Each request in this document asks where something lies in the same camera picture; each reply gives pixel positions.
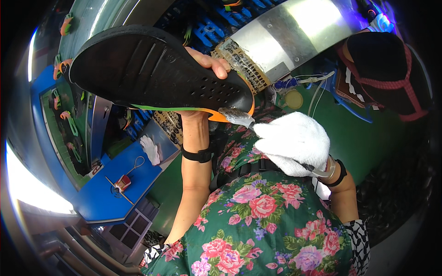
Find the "black wristband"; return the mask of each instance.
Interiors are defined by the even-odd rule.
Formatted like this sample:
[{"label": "black wristband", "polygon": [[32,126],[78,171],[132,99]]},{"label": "black wristband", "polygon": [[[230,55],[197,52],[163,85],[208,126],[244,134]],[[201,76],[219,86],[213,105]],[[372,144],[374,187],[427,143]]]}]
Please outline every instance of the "black wristband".
[{"label": "black wristband", "polygon": [[341,174],[339,175],[339,178],[338,178],[338,180],[336,180],[336,182],[331,183],[331,184],[325,184],[325,183],[323,183],[323,184],[326,185],[327,187],[335,187],[335,186],[341,184],[341,181],[342,181],[342,180],[344,179],[344,177],[347,175],[347,170],[345,169],[344,164],[342,164],[341,160],[336,159],[335,161],[339,164],[339,167],[341,167]]},{"label": "black wristband", "polygon": [[200,163],[206,163],[212,159],[212,148],[210,146],[205,150],[198,151],[198,153],[191,153],[186,151],[183,145],[181,145],[181,153],[186,159],[198,161]]}]

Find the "woman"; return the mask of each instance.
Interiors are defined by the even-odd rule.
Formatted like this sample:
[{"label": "woman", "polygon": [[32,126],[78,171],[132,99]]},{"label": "woman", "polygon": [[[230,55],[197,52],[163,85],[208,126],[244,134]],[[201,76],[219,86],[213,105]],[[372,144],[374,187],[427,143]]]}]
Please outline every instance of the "woman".
[{"label": "woman", "polygon": [[[199,64],[211,68],[224,79],[230,70],[225,60],[216,60],[187,48]],[[217,159],[218,173],[228,179],[213,193],[209,191],[211,162],[182,160],[183,196],[165,242],[145,253],[145,275],[362,275],[370,258],[365,226],[359,220],[356,189],[350,173],[341,173],[342,163],[330,179],[320,179],[330,187],[331,208],[315,194],[309,172],[293,164],[293,159],[322,170],[327,164],[329,140],[313,119],[300,114],[284,115],[272,106],[256,104],[255,130],[227,124],[229,132],[223,154]],[[208,114],[181,111],[183,149],[198,153],[209,147]],[[266,124],[274,119],[273,124]],[[303,131],[305,122],[310,127]],[[272,136],[289,131],[287,136]],[[311,151],[291,150],[296,131],[308,141],[318,141]],[[272,161],[262,172],[232,178],[236,172],[262,159]]]}]

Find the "shoe factory machine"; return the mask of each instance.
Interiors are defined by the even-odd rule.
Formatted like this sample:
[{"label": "shoe factory machine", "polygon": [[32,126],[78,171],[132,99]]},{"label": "shoe factory machine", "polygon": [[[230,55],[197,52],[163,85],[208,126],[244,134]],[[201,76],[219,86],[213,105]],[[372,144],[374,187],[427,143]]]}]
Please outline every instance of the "shoe factory machine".
[{"label": "shoe factory machine", "polygon": [[[92,36],[121,25],[163,29],[183,46],[225,58],[256,94],[369,25],[352,0],[67,2],[32,38],[31,103],[59,193],[91,225],[124,222],[182,143],[174,112],[117,106],[69,81],[72,59]],[[141,145],[146,137],[155,165]]]}]

